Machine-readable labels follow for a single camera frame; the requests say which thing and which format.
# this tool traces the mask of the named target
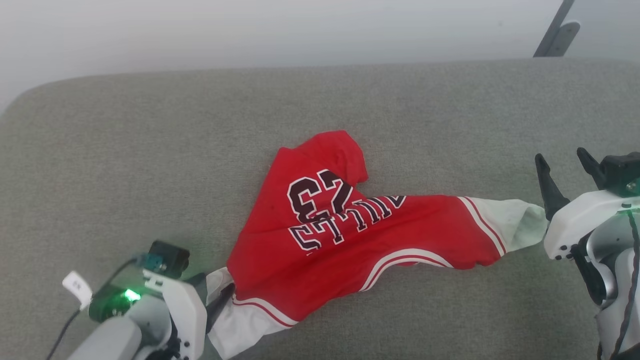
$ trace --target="red stripe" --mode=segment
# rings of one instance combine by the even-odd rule
[[[487,228],[489,228],[489,230],[495,235],[496,239],[498,239],[498,242],[500,243],[500,247],[502,247],[502,252],[503,253],[507,253],[507,250],[504,249],[504,245],[502,244],[502,239],[500,239],[500,236],[498,236],[498,234],[489,226],[489,224],[486,223],[486,221],[484,221],[484,219],[482,218],[482,215],[480,215],[480,211],[478,211],[478,208],[476,207],[476,205],[474,204],[473,201],[471,201],[471,199],[469,199],[468,197],[465,196],[465,199],[469,200],[469,202],[471,203],[471,206],[474,207],[474,210],[476,211],[476,214],[478,214],[478,217],[480,218],[480,221],[482,221],[482,223],[484,224],[484,226],[486,226]]]
[[[398,256],[397,258],[391,258],[389,260],[387,260],[384,264],[382,264],[379,268],[378,271],[376,271],[376,274],[373,275],[373,277],[371,278],[371,282],[367,285],[367,287],[364,288],[364,290],[368,290],[371,287],[371,284],[376,280],[376,278],[378,277],[378,274],[380,274],[380,272],[382,271],[382,269],[389,264],[392,261],[396,261],[396,260],[400,260],[400,259],[406,259],[406,258],[413,258],[413,259],[424,259],[424,260],[428,260],[431,261],[432,263],[436,263],[438,265],[441,265],[442,267],[447,267],[447,265],[444,265],[443,263],[436,261],[434,259],[431,258],[427,258],[426,256],[421,256],[421,255],[402,255],[402,256]]]
[[[253,306],[257,306],[259,308],[261,308],[262,310],[264,310],[265,313],[269,314],[269,316],[271,316],[274,320],[276,320],[277,322],[281,323],[283,326],[286,327],[293,327],[293,325],[289,325],[288,323],[283,322],[282,320],[278,319],[274,314],[271,313],[271,311],[267,310],[264,306],[256,303],[256,302],[243,302],[242,304],[238,304],[236,302],[236,300],[233,300],[234,305],[237,306],[243,306],[243,305],[253,305]]]

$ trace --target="white cable label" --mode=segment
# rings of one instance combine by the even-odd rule
[[[89,284],[87,284],[77,272],[71,271],[67,277],[62,280],[62,286],[80,300],[80,310],[83,310],[91,303],[93,291],[89,287]]]

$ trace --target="jersey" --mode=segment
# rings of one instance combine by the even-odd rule
[[[487,266],[547,228],[544,210],[520,200],[366,197],[355,186],[367,178],[345,131],[278,151],[227,267],[207,278],[209,289],[236,284],[209,333],[223,359],[370,289],[392,265]]]

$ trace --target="black cable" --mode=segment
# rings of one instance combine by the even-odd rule
[[[128,260],[126,263],[120,265],[120,267],[113,272],[113,274],[109,277],[109,279],[107,279],[107,281],[98,289],[98,291],[96,291],[95,295],[93,297],[96,297],[98,294],[100,294],[102,291],[104,291],[104,289],[107,287],[107,285],[111,284],[111,281],[113,281],[113,279],[115,279],[116,276],[118,276],[118,274],[120,272],[122,272],[122,270],[124,270],[127,266],[135,263],[138,261],[138,258],[133,258]],[[58,348],[58,345],[60,345],[60,342],[62,341],[62,337],[65,335],[65,332],[67,332],[67,328],[69,328],[69,325],[71,325],[71,323],[76,319],[76,317],[80,314],[80,309],[74,311],[73,314],[71,314],[71,317],[69,317],[69,320],[67,320],[67,322],[65,323],[65,325],[62,327],[62,330],[60,331],[60,334],[58,335],[58,339],[56,340],[56,342],[53,344],[53,347],[51,348],[51,351],[49,352],[49,355],[47,356],[47,360],[51,360],[51,357],[53,357],[53,353],[56,352],[56,349]]]
[[[633,308],[634,302],[636,300],[638,270],[640,268],[640,236],[638,236],[638,227],[636,225],[636,220],[634,219],[633,212],[628,211],[627,215],[629,216],[629,224],[631,225],[631,234],[634,237],[634,271],[631,273],[631,289],[629,289],[628,302],[627,306],[625,306],[625,313],[623,317],[624,320],[620,324],[620,335],[618,336],[618,340],[616,340],[616,346],[613,348],[613,352],[611,353],[611,357],[609,358],[610,360],[613,360],[613,358],[616,357],[620,352],[622,341],[625,339],[627,329],[629,328],[631,309]]]

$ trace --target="green light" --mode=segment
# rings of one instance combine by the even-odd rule
[[[127,291],[124,292],[124,297],[127,298],[127,300],[129,300],[130,302],[140,300],[140,294],[129,289],[127,289]]]

